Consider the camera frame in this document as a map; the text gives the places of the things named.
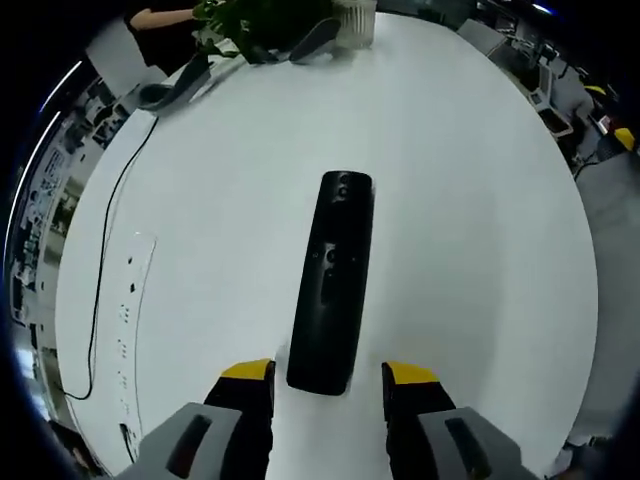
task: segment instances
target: black cable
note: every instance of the black cable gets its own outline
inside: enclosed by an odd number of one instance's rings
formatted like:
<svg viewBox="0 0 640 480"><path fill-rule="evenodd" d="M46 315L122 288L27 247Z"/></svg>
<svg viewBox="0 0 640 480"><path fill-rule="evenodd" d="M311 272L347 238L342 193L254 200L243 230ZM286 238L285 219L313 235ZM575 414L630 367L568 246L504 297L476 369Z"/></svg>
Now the black cable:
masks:
<svg viewBox="0 0 640 480"><path fill-rule="evenodd" d="M87 351L87 370L89 372L89 389L87 390L87 393L85 393L84 395L73 395L69 392L66 392L62 388L62 386L56 385L62 393L64 393L66 396L70 398L73 398L74 400L86 400L91 396L91 393L93 393L93 380L94 380L93 375L94 374L91 368L91 353L94 349L95 340L97 338L96 327L98 324L98 305L100 303L100 286L102 284L102 270L104 268L105 244L106 244L106 238L107 238L107 226L109 224L109 210L111 209L111 202L113 201L113 197L115 197L116 191L118 190L118 186L120 185L120 182L124 177L124 174L127 172L127 170L129 170L129 166L138 157L138 154L147 144L147 141L149 140L149 138L151 138L151 134L155 130L157 124L158 124L158 118L156 117L156 119L153 121L153 124L149 128L149 132L147 133L147 136L144 138L144 140L142 141L138 149L135 151L135 153L127 161L126 165L122 169L122 172L120 172L120 175L118 176L118 180L116 180L116 184L113 187L113 191L111 192L111 196L109 197L109 202L107 203L107 210L104 214L104 226L102 227L102 243L100 246L100 264L98 266L98 282L96 285L96 298L93 303L93 319L91 321L91 336L89 340L89 350Z"/></svg>
<svg viewBox="0 0 640 480"><path fill-rule="evenodd" d="M129 437L129 428L124 423L120 424L120 433L122 433L124 446L127 448L127 453L129 454L129 460L131 460L131 463L136 463L135 459L133 458L133 453L131 453L131 445L129 443L131 441Z"/></svg>
<svg viewBox="0 0 640 480"><path fill-rule="evenodd" d="M587 163L583 163L582 165L580 165L580 168L578 168L578 170L576 170L576 173L573 174L573 179L577 180L578 179L578 175L580 175L580 172L582 172L582 170L584 170L586 167L590 166L590 165L599 165L600 162L587 162Z"/></svg>

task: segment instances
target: white table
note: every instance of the white table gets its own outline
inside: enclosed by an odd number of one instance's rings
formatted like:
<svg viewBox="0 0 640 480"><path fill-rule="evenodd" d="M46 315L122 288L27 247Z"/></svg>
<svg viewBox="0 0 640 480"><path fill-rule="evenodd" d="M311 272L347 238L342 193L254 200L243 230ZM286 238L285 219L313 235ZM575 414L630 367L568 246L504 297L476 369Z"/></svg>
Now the white table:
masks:
<svg viewBox="0 0 640 480"><path fill-rule="evenodd" d="M71 391L86 388L103 212L151 121L136 112L122 128L71 224L56 311ZM280 358L320 179L333 169L366 172L376 186L345 398L288 389ZM240 69L160 121L128 174L112 227L95 391L71 404L114 474L129 463L114 394L118 265L135 232L157 239L135 351L144 432L202 401L226 367L274 356L269 479L391 478L380 375L389 359L432 368L458 405L511 435L538 473L575 419L597 320L580 198L526 99L440 26L379 14L373 49L352 59Z"/></svg>

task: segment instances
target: person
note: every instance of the person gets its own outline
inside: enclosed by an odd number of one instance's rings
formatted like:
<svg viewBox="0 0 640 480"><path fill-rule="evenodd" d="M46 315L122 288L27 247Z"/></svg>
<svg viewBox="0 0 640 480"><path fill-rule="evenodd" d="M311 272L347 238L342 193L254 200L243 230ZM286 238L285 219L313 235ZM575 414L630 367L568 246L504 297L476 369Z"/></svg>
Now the person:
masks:
<svg viewBox="0 0 640 480"><path fill-rule="evenodd" d="M147 65L171 75L196 53L196 0L129 0L125 23Z"/></svg>

